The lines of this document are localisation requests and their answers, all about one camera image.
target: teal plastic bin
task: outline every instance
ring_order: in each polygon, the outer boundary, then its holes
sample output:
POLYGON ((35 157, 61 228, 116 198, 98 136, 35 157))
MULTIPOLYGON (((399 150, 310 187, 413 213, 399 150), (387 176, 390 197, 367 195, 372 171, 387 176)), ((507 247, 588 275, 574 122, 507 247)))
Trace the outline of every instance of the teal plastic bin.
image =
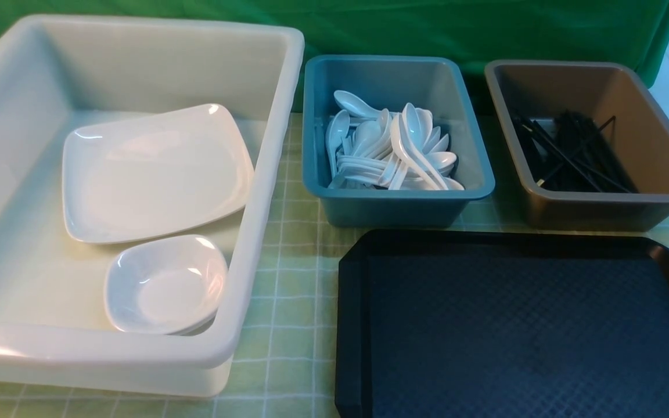
POLYGON ((494 190, 494 175, 459 67, 423 56, 323 55, 306 64, 303 94, 303 183, 338 227, 446 227, 468 202, 494 190), (452 177, 466 190, 329 189, 324 143, 339 108, 333 93, 355 93, 377 109, 407 102, 433 112, 449 150, 459 157, 452 177))

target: plastic bin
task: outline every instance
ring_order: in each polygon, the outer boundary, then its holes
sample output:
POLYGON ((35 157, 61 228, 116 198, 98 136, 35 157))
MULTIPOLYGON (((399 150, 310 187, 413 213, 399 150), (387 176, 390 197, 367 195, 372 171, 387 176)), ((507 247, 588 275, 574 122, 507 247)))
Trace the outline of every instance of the plastic bin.
POLYGON ((485 76, 525 191, 526 222, 563 230, 649 230, 669 217, 669 119, 639 77, 613 63, 494 61, 485 76), (550 120, 579 111, 603 136, 640 193, 551 191, 536 185, 508 109, 550 120))
POLYGON ((3 35, 0 381, 184 397, 223 389, 303 48, 301 32, 287 27, 112 16, 30 16, 3 35), (63 141, 85 125, 206 103, 229 109, 255 166, 244 211, 187 232, 207 236, 231 260, 218 314, 195 336, 122 333, 104 313, 105 272, 135 243, 69 238, 63 141))
POLYGON ((422 56, 325 55, 306 64, 303 107, 303 183, 321 199, 330 224, 339 227, 444 227, 468 202, 494 190, 494 175, 459 67, 422 56), (407 102, 430 109, 449 150, 459 156, 453 177, 466 190, 329 189, 325 132, 337 113, 335 90, 355 93, 369 105, 401 111, 407 102))

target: textured tray surface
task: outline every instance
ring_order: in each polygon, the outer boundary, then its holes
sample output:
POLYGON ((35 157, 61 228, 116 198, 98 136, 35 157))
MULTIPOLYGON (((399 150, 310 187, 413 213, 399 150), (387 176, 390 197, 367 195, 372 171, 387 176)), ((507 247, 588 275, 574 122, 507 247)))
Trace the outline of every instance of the textured tray surface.
POLYGON ((658 264, 372 257, 374 416, 669 416, 658 264))

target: green backdrop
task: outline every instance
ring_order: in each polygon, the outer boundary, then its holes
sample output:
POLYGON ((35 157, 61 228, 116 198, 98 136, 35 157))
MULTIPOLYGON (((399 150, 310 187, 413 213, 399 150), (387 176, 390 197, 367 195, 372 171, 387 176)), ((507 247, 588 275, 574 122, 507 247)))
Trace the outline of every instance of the green backdrop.
POLYGON ((461 66, 480 112, 491 109, 483 68, 492 59, 613 61, 651 85, 669 40, 669 0, 0 0, 0 35, 32 13, 292 26, 305 35, 305 59, 444 56, 461 66))

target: black serving tray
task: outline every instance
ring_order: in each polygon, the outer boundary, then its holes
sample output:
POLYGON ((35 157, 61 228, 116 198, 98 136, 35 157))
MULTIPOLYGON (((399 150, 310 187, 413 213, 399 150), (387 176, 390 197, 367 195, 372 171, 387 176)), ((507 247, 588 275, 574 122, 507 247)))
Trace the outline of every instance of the black serving tray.
POLYGON ((669 417, 669 249, 375 230, 340 260, 343 418, 669 417))

